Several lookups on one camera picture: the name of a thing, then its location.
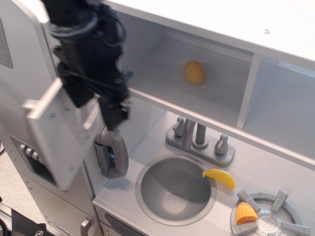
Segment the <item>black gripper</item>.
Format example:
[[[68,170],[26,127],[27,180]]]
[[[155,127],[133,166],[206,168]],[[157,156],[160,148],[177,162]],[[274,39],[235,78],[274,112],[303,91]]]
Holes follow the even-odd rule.
[[[130,99],[117,61],[126,35],[120,22],[88,22],[76,26],[52,23],[50,31],[60,41],[54,48],[60,59],[58,74],[76,108],[95,94],[104,123],[113,131],[129,118]]]

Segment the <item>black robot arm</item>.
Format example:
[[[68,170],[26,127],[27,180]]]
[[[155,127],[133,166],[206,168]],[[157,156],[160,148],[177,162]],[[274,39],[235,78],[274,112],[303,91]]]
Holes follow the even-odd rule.
[[[53,49],[60,60],[57,71],[77,108],[94,95],[108,130],[128,118],[129,93],[117,63],[126,30],[107,5],[86,0],[43,1],[50,19],[50,33],[60,42]]]

